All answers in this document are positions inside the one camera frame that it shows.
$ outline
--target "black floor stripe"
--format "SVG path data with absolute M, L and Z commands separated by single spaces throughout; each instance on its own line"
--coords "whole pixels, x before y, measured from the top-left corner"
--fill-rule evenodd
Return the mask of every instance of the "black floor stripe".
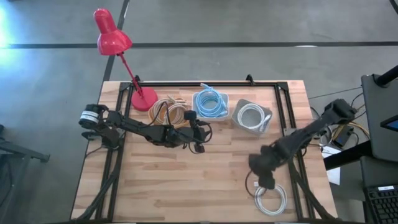
M 369 42 L 197 42 L 134 43 L 132 49 L 192 49 L 238 47 L 382 47 L 398 46 L 398 41 Z M 96 49 L 97 44 L 9 44 L 3 49 Z
M 97 44 L 6 44 L 0 49 L 95 49 Z
M 395 10 L 395 12 L 398 14 L 398 5 L 396 3 L 396 0 L 390 0 L 392 8 Z
M 118 29 L 122 29 L 123 28 L 123 24 L 124 24 L 124 17 L 126 15 L 127 12 L 127 7 L 129 6 L 130 0 L 124 0 L 123 1 L 123 5 L 122 5 L 122 11 L 120 12 L 119 15 L 119 20 L 118 20 Z
M 112 55 L 109 56 L 108 62 L 106 62 L 106 67 L 105 67 L 105 72 L 104 72 L 104 77 L 102 78 L 102 81 L 109 81 L 111 78 L 111 73 L 112 73 L 112 68 L 113 68 L 113 63 L 114 63 L 114 58 L 116 56 Z
M 225 47 L 380 47 L 398 46 L 398 41 L 382 42 L 198 42 L 135 43 L 133 49 L 225 48 Z

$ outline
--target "wooden tabletop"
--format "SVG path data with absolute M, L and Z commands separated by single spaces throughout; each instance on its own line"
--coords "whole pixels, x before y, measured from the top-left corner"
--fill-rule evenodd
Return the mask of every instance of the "wooden tabletop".
M 310 105 L 301 80 L 287 81 L 294 115 L 298 128 L 312 120 Z M 119 82 L 104 82 L 99 104 L 115 109 Z M 263 144 L 270 144 L 282 136 L 275 92 L 271 87 L 215 87 L 229 95 L 230 112 L 239 99 L 244 98 L 269 108 L 273 117 L 266 134 L 260 138 L 233 126 L 231 120 L 214 122 L 213 138 L 205 144 L 206 152 L 195 155 L 188 149 L 169 149 L 153 146 L 143 137 L 126 134 L 126 144 L 119 180 L 114 222 L 275 222 L 297 220 L 294 199 L 287 166 L 278 168 L 276 183 L 287 192 L 287 207 L 279 216 L 270 217 L 261 213 L 244 188 L 244 179 L 249 171 L 248 154 L 259 153 Z M 159 99 L 171 95 L 185 99 L 191 105 L 194 92 L 200 87 L 156 87 Z M 284 104 L 285 117 L 287 109 Z M 131 110 L 130 118 L 149 123 L 147 113 Z M 93 141 L 88 152 L 100 146 Z M 84 163 L 72 218 L 83 213 L 98 193 L 103 175 L 106 150 L 89 155 Z M 304 157 L 310 188 L 329 213 L 336 216 L 328 178 L 318 147 L 309 147 Z M 255 175 L 249 178 L 249 189 L 254 192 Z M 302 207 L 305 200 L 300 191 Z M 108 197 L 104 214 L 108 210 Z M 279 195 L 268 191 L 263 196 L 263 205 L 276 210 L 280 205 Z

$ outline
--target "clear plastic bin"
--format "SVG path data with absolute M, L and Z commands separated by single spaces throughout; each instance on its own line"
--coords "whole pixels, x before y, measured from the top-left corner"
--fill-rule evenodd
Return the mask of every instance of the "clear plastic bin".
M 265 108 L 265 107 L 263 107 L 261 105 L 258 105 L 257 103 L 254 103 L 254 104 L 260 106 L 260 108 L 263 110 L 265 116 L 271 115 L 271 118 L 268 121 L 266 121 L 266 123 L 267 123 L 266 124 L 266 128 L 264 128 L 263 131 L 259 131 L 258 129 L 257 130 L 253 130 L 253 129 L 246 128 L 244 126 L 241 126 L 239 124 L 239 122 L 238 122 L 238 112 L 239 112 L 239 110 L 244 105 L 247 105 L 247 104 L 250 104 L 250 103 L 252 103 L 252 102 L 247 101 L 245 99 L 240 99 L 238 101 L 238 103 L 236 104 L 236 109 L 234 110 L 234 113 L 232 114 L 233 124 L 235 126 L 237 126 L 238 128 L 241 128 L 241 129 L 243 129 L 243 130 L 245 130 L 245 131 L 247 131 L 249 133 L 255 134 L 257 136 L 263 135 L 268 130 L 269 122 L 272 119 L 272 111 L 271 110 L 269 110 L 269 109 L 267 109 L 267 108 Z M 255 126 L 256 124 L 260 123 L 260 120 L 261 120 L 261 115 L 259 114 L 258 111 L 247 110 L 247 111 L 245 111 L 245 113 L 242 114 L 242 123 L 244 125 L 246 125 L 246 126 Z
M 225 120 L 228 119 L 228 116 L 229 116 L 229 98 L 228 98 L 228 94 L 226 94 L 226 93 L 220 93 L 220 95 L 221 95 L 223 101 L 224 101 L 225 104 L 226 104 L 227 114 L 226 114 L 225 116 L 222 116 L 222 117 L 219 117 L 219 118 L 204 118 L 204 117 L 201 117 L 201 116 L 199 115 L 198 109 L 197 109 L 197 106 L 196 106 L 196 98 L 197 98 L 198 94 L 199 94 L 199 93 L 194 93 L 194 94 L 192 95 L 192 110 L 194 110 L 194 111 L 197 112 L 197 118 L 198 118 L 199 120 L 212 122 L 212 121 L 225 121 Z M 209 102 L 209 103 L 207 103 L 207 104 L 205 104 L 205 105 L 203 105 L 203 106 L 204 106 L 205 108 L 209 108 L 209 109 L 210 109 L 210 108 L 214 108 L 215 105 L 216 105 L 215 102 Z

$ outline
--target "keyboard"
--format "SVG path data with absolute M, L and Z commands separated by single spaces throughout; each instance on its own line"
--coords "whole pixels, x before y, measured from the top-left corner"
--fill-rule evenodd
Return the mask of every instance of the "keyboard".
M 398 185 L 365 188 L 375 223 L 398 223 Z

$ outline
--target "blue cable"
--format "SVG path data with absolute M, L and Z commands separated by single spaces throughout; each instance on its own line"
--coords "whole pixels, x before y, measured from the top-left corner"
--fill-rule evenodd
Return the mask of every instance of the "blue cable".
M 226 108 L 226 103 L 220 93 L 204 83 L 201 83 L 200 86 L 205 89 L 199 92 L 195 99 L 197 113 L 202 118 L 219 118 L 227 115 L 228 110 Z M 204 107 L 204 105 L 212 101 L 216 103 L 214 108 L 209 109 Z

